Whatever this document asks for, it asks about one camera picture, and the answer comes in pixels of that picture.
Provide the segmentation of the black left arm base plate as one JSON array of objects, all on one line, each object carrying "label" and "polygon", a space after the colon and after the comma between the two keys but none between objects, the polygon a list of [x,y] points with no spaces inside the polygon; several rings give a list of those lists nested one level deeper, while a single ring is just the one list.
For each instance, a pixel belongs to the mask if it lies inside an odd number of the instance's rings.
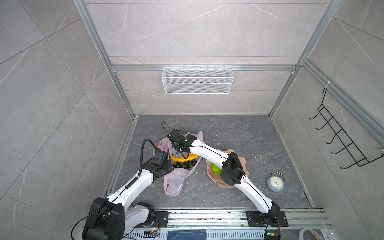
[{"label": "black left arm base plate", "polygon": [[155,211],[149,213],[147,220],[142,223],[142,226],[145,228],[166,228],[169,221],[169,212],[167,211]]}]

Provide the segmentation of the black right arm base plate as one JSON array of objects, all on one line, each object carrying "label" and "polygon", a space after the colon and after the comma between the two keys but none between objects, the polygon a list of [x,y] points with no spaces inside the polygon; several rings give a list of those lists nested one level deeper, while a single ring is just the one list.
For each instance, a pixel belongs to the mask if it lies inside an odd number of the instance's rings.
[{"label": "black right arm base plate", "polygon": [[249,227],[288,227],[289,223],[283,211],[278,215],[264,214],[259,211],[246,211],[246,220]]}]

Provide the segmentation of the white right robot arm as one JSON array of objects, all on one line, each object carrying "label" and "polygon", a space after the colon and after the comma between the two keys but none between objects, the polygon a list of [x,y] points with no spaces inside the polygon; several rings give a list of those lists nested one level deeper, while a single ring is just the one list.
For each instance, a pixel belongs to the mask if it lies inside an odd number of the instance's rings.
[{"label": "white right robot arm", "polygon": [[167,138],[177,152],[198,155],[219,167],[224,183],[239,189],[247,196],[257,207],[266,223],[276,224],[278,222],[281,208],[251,182],[236,153],[227,154],[216,150],[190,134],[182,135],[177,129],[171,130]]}]

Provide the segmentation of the green fake fruit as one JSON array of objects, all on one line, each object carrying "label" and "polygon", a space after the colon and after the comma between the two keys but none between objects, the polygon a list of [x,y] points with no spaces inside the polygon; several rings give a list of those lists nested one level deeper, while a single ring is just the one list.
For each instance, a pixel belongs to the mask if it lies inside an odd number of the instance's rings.
[{"label": "green fake fruit", "polygon": [[222,170],[215,164],[211,164],[211,171],[214,175],[221,175]]}]

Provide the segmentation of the pink scalloped plate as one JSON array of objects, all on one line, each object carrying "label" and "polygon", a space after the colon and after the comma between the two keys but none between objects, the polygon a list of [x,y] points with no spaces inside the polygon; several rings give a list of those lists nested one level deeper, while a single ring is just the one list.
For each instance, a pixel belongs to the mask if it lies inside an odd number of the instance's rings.
[{"label": "pink scalloped plate", "polygon": [[211,171],[212,162],[207,160],[207,174],[208,176],[222,188],[238,188],[243,190],[246,188],[244,178],[247,178],[249,171],[246,168],[246,159],[238,156],[232,149],[221,151],[217,150],[224,157],[230,158],[223,160],[223,168],[221,175],[214,175]]}]

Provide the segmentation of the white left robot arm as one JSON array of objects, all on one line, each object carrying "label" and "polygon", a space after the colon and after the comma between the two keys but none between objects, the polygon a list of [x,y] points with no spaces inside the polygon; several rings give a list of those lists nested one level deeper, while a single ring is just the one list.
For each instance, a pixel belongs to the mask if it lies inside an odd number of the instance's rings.
[{"label": "white left robot arm", "polygon": [[107,198],[96,198],[82,232],[83,240],[121,240],[137,225],[154,221],[154,206],[144,202],[131,207],[140,193],[156,179],[174,170],[170,154],[160,149],[146,161],[137,174],[123,187]]}]

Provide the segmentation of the pink plastic bag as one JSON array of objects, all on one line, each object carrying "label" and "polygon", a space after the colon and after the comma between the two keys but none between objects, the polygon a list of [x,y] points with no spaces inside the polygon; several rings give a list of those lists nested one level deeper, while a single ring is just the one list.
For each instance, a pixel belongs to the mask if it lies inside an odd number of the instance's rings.
[{"label": "pink plastic bag", "polygon": [[[186,156],[188,153],[177,153],[175,149],[172,147],[172,143],[168,138],[163,138],[157,143],[157,148],[161,149],[162,151],[168,152],[170,155],[173,155],[175,157],[181,157]],[[199,156],[199,158],[195,159],[197,161],[196,165],[191,168],[190,170],[182,169],[182,168],[174,168],[174,170],[165,175],[163,177],[163,186],[164,191],[167,196],[175,197],[180,194],[184,181],[186,178],[191,176],[199,164],[202,157]]]}]

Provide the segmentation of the yellow fake banana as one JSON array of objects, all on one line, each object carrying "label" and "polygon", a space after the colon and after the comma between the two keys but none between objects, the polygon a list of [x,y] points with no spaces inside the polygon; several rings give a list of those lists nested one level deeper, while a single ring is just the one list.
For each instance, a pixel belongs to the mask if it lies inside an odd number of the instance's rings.
[{"label": "yellow fake banana", "polygon": [[186,156],[181,156],[181,157],[175,157],[175,156],[171,155],[171,160],[176,162],[176,163],[185,163],[188,161],[195,160],[197,158],[199,158],[199,156],[194,155],[194,154],[187,154]]}]

